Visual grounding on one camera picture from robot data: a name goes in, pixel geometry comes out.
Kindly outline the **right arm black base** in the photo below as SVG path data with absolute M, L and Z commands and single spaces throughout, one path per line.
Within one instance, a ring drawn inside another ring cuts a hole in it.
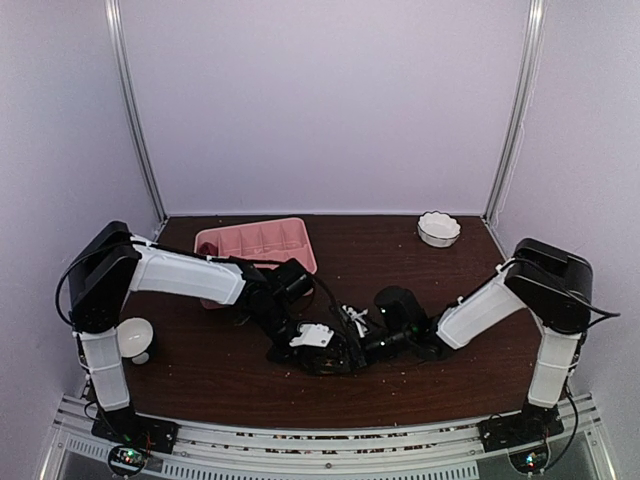
M 545 423 L 540 418 L 525 418 L 522 413 L 492 416 L 479 422 L 477 428 L 485 452 L 544 442 L 550 436 L 564 432 L 559 417 L 552 417 Z

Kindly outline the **magenta purple sock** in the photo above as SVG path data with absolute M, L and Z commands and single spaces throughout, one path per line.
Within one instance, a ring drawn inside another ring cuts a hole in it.
M 217 257 L 219 254 L 218 247 L 210 242 L 202 243 L 198 248 L 198 254 L 203 256 Z

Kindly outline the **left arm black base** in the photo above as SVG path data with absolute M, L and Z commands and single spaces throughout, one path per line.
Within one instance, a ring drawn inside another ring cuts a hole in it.
M 147 417 L 134 410 L 124 409 L 99 413 L 93 422 L 91 434 L 140 450 L 171 454 L 178 430 L 178 424 L 173 421 Z

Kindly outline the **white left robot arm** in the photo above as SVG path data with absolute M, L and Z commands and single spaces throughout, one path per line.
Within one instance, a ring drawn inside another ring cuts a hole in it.
M 108 223 L 69 265 L 67 321 L 78 337 L 84 367 L 106 429 L 123 444 L 137 442 L 144 424 L 132 406 L 117 340 L 122 307 L 134 292 L 155 292 L 239 306 L 284 355 L 323 353 L 337 332 L 321 323 L 296 322 L 289 307 L 314 287 L 311 272 L 295 258 L 216 257 L 182 251 Z

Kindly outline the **brown checkered sock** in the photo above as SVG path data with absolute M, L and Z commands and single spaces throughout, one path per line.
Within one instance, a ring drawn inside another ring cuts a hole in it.
M 313 375 L 342 375 L 351 372 L 348 359 L 340 355 L 313 355 L 310 360 L 310 372 Z

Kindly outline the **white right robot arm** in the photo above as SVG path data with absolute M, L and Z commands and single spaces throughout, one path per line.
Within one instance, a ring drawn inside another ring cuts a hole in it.
M 528 310 L 542 323 L 541 343 L 526 397 L 513 419 L 519 440 L 535 440 L 551 424 L 592 314 L 593 268 L 583 257 L 525 238 L 494 274 L 467 296 L 430 317 L 413 292 L 398 286 L 379 291 L 375 305 L 385 322 L 371 331 L 365 310 L 341 308 L 355 330 L 367 363 L 411 349 L 425 361 L 440 361 L 466 347 L 516 312 Z

